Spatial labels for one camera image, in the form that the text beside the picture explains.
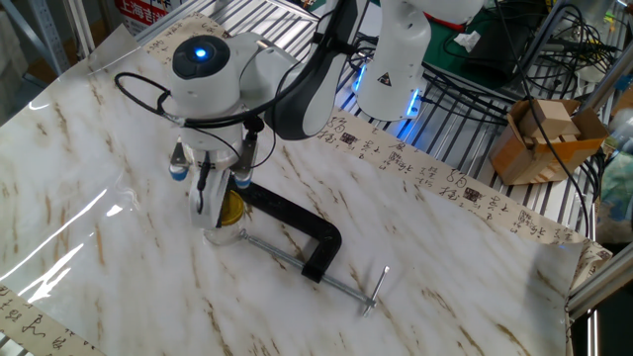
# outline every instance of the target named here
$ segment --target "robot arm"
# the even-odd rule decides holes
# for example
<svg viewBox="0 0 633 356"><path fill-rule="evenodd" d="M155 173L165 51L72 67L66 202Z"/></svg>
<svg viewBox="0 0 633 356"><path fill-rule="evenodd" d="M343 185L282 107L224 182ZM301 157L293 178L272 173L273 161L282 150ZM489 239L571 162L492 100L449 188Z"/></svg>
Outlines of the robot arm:
<svg viewBox="0 0 633 356"><path fill-rule="evenodd" d="M319 21L308 62L299 65L282 49L256 34L223 40L210 36L178 46L172 61L172 97L177 115L186 117L182 151L192 163L189 194L194 226L219 226L222 201L232 171L238 186L250 183L258 130L243 138L242 123L205 128L197 123L223 123L242 104L260 108L266 123L283 139L317 134L331 114L338 78L360 26L367 0L330 1L333 10ZM184 179L185 167L172 164Z"/></svg>
<svg viewBox="0 0 633 356"><path fill-rule="evenodd" d="M424 13L462 24L483 4L484 0L382 1L380 40L356 90L363 112L382 121L417 117L417 97L426 89L422 60L431 39Z"/></svg>
<svg viewBox="0 0 633 356"><path fill-rule="evenodd" d="M380 120L412 115L407 107L418 92L423 93L421 62L430 41L423 11L462 22L475 15L483 2L383 1L378 48L358 89L361 109ZM180 150L195 170L189 194L195 226L219 226L230 171L238 186L245 188L254 165L257 130L248 130L243 138L242 122L212 128L209 123L226 123L226 116L243 104L251 109L265 107L265 122L283 139L317 134L331 114L336 85L347 55L355 50L353 43L367 5L368 0L328 0L331 11L319 21L306 64L249 33L227 40L199 36L176 49L171 92L178 116L188 118L188 125L181 129Z"/></svg>

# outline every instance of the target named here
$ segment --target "plastic sheet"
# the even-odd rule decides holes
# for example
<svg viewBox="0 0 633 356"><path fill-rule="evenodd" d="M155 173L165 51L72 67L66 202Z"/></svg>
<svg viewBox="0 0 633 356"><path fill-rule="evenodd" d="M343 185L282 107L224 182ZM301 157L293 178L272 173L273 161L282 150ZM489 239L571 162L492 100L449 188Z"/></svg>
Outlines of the plastic sheet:
<svg viewBox="0 0 633 356"><path fill-rule="evenodd" d="M341 230L328 272L369 293L392 268L361 319L339 291L191 227L189 181L167 171L178 130L116 90L120 71L167 78L119 29L0 130L0 283L104 353L563 352L579 244L522 239L318 140L278 142L253 180ZM307 256L270 217L247 209L244 225Z"/></svg>

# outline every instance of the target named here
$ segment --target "red sign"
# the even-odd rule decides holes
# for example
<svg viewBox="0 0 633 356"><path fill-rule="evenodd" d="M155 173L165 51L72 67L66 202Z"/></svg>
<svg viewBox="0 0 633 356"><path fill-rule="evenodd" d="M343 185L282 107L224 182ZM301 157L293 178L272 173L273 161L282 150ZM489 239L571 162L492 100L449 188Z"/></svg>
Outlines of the red sign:
<svg viewBox="0 0 633 356"><path fill-rule="evenodd" d="M156 5L149 5L142 0L115 0L115 4L117 5L117 8L119 8L119 11L121 11L122 15L146 25L151 25L163 16L167 15L165 10L159 8L159 3Z"/></svg>

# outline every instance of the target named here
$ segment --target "yellow object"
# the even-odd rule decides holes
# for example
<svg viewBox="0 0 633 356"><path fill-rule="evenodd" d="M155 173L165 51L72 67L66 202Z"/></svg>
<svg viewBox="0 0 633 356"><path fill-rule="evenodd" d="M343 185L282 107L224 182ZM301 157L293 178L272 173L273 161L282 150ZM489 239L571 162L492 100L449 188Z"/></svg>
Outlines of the yellow object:
<svg viewBox="0 0 633 356"><path fill-rule="evenodd" d="M222 211L220 213L222 226L229 226L239 222L244 214L244 201L239 194L229 191L222 203Z"/></svg>

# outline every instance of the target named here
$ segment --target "wire rack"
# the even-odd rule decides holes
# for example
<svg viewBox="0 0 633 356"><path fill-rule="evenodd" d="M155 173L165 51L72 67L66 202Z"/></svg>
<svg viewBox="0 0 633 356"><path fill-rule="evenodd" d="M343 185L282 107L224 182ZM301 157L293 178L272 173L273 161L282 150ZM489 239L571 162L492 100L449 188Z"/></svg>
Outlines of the wire rack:
<svg viewBox="0 0 633 356"><path fill-rule="evenodd" d="M146 44L174 22L191 12L200 12L218 22L231 34L254 32L281 47L296 58L303 57L309 50L310 41L315 30L316 18L299 7L292 7L277 0L206 0L188 2L169 16L163 18L154 27L139 34L137 40ZM621 9L614 7L612 12L622 23L628 18ZM617 23L616 30L608 35L606 43L619 48L624 46L626 26ZM557 74L555 67L546 67L540 63L530 69L531 76L547 76ZM417 118L399 122L382 122L365 116L356 103L351 86L357 78L357 71L349 65L344 68L337 87L335 105L362 118L374 127L396 136L416 148L428 153L469 176L490 185L495 190L506 194L519 204L543 215L555 222L566 225L576 231L585 231L582 219L580 198L575 193L570 181L546 183L538 185L505 186L495 173L490 161L489 152L503 127L482 122L467 120L464 116L479 120L493 120L492 113L478 113L467 108L458 100L447 95L441 86L434 85L433 80L427 87L425 98L433 103L424 103ZM551 85L552 79L537 80L540 86ZM463 82L464 88L481 90L481 87ZM583 94L593 90L593 85L581 83ZM549 93L536 86L531 88L537 98L552 98ZM462 94L453 93L459 100ZM481 99L491 106L509 110L506 102L494 97ZM605 106L604 113L609 113L612 98ZM600 116L604 121L608 115ZM587 202L591 202L591 185L587 177L579 169L575 173ZM590 209L589 220L594 221L593 209Z"/></svg>

